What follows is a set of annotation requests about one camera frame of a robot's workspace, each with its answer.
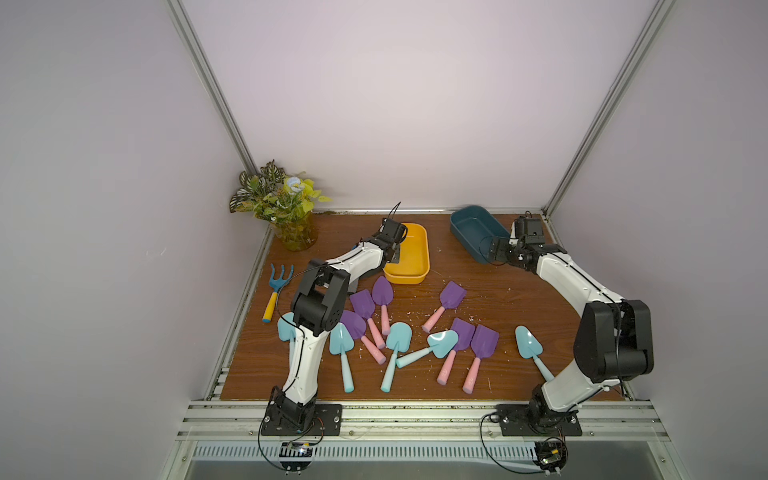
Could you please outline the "yellow plastic storage box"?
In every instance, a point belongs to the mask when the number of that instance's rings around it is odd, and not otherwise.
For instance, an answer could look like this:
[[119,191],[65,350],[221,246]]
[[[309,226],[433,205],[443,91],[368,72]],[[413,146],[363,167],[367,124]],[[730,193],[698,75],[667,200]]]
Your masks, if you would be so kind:
[[399,260],[384,268],[384,275],[392,284],[417,285],[422,283],[431,269],[426,228],[417,223],[405,223],[406,239],[400,244]]

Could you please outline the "teal plastic storage box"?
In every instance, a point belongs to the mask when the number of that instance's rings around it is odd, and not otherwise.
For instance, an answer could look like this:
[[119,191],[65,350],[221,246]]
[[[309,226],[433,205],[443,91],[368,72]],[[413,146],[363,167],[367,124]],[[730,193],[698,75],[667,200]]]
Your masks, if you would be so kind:
[[472,258],[481,264],[498,262],[495,248],[510,233],[488,210],[479,205],[461,208],[450,215],[450,230]]

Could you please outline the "purple pointed shovel top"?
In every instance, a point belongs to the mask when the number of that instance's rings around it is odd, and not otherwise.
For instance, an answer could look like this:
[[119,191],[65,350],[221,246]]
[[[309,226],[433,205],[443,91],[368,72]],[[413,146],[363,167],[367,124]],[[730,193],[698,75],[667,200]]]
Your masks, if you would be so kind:
[[394,299],[394,290],[391,283],[385,276],[380,276],[374,283],[372,289],[372,298],[374,303],[379,305],[381,309],[381,333],[384,336],[388,336],[391,329],[388,305]]

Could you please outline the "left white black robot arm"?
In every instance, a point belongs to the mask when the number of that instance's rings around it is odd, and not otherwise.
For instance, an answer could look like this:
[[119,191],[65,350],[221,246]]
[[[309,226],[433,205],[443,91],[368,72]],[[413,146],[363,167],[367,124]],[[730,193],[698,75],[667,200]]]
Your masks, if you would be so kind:
[[408,233],[405,224],[385,217],[379,229],[360,240],[350,251],[328,260],[313,259],[291,303],[296,344],[283,387],[272,396],[275,418],[300,430],[309,428],[315,416],[318,374],[330,332],[341,320],[349,287],[383,268],[399,254]]

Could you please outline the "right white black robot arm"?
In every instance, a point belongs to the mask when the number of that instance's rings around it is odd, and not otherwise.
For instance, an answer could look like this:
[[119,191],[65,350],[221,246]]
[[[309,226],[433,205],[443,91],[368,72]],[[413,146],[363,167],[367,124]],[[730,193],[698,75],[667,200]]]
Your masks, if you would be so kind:
[[515,329],[520,355],[531,359],[544,378],[526,409],[529,425],[553,428],[573,418],[577,407],[598,393],[653,370],[651,315],[644,302],[608,289],[561,246],[531,235],[493,239],[489,258],[536,274],[581,315],[573,360],[557,375],[540,359],[543,348],[532,332],[522,325]]

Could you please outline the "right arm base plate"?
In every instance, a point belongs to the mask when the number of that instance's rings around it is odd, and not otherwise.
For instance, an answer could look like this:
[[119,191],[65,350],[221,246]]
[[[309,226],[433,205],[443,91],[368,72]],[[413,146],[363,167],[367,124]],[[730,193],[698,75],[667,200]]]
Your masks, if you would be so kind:
[[499,404],[496,414],[503,436],[580,437],[583,435],[577,409],[564,412],[546,406]]

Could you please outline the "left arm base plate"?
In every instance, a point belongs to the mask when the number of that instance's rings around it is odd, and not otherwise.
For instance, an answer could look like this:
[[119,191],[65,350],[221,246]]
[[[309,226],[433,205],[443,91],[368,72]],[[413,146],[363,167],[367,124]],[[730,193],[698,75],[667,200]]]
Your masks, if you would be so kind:
[[341,404],[290,406],[271,404],[263,418],[263,436],[338,436],[342,420]]

